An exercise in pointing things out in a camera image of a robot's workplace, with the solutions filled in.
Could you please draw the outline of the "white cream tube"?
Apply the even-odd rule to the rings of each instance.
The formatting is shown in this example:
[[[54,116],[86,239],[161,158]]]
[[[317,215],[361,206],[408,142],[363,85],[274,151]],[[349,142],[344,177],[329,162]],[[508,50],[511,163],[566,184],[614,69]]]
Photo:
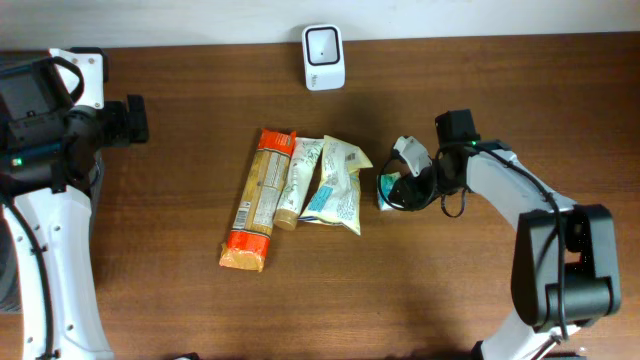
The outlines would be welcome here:
[[[278,228],[287,231],[296,228],[323,147],[323,139],[296,139],[286,183],[274,216],[274,224]]]

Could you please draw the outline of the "orange spaghetti package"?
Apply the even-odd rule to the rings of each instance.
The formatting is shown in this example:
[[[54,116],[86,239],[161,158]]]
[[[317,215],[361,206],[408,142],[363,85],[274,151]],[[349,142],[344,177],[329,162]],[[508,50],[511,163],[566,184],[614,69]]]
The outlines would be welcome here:
[[[296,132],[262,130],[220,266],[263,270],[295,141]]]

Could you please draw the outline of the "small teal tissue pack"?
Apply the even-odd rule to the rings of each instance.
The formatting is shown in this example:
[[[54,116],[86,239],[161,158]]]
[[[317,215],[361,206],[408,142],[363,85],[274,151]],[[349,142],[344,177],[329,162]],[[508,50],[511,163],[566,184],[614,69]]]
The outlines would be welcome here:
[[[378,175],[376,179],[377,201],[378,208],[381,211],[393,210],[387,202],[384,201],[384,197],[390,199],[390,192],[395,182],[401,177],[399,172],[388,173]]]

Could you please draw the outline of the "yellow white snack bag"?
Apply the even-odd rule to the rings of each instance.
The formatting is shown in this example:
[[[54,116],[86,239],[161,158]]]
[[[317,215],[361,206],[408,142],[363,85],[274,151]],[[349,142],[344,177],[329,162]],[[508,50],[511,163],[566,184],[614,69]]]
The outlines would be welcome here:
[[[325,135],[321,178],[299,219],[315,224],[342,226],[361,235],[360,171],[373,165],[356,145]]]

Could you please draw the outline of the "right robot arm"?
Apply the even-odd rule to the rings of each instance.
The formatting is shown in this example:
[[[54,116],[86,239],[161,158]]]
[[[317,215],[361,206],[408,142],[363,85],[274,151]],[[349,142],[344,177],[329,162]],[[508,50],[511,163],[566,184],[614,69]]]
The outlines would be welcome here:
[[[401,136],[390,158],[409,169],[390,191],[389,207],[419,211],[447,197],[475,193],[516,232],[511,273],[513,310],[471,359],[542,359],[621,307],[614,221],[601,204],[580,205],[546,185],[501,140],[484,140],[470,110],[436,117],[435,154]]]

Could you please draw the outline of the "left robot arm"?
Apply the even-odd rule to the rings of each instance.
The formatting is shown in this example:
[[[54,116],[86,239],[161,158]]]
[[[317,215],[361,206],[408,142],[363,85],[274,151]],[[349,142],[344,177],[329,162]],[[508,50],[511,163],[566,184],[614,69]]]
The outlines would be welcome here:
[[[106,53],[52,48],[1,66],[1,309],[26,359],[110,359],[90,239],[102,150],[149,139],[145,103],[108,101]]]

